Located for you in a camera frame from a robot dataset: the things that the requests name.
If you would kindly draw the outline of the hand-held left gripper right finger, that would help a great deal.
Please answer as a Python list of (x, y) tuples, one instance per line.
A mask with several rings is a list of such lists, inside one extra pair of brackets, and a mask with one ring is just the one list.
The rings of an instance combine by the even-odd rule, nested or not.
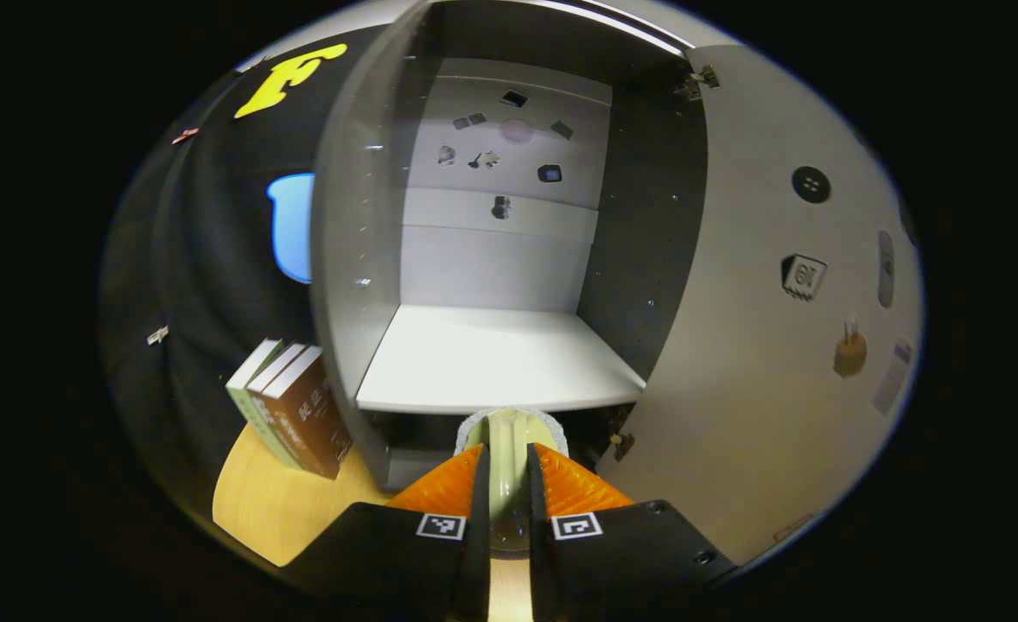
[(631, 503), (556, 449), (526, 449), (538, 621), (680, 621), (737, 567), (682, 513)]

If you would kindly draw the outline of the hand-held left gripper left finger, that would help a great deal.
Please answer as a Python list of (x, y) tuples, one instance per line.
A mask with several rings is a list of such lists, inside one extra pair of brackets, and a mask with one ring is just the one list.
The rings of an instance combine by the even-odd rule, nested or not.
[(489, 614), (489, 453), (478, 445), (415, 483), (450, 478), (450, 499), (350, 504), (281, 567), (320, 601), (323, 621), (485, 621)]

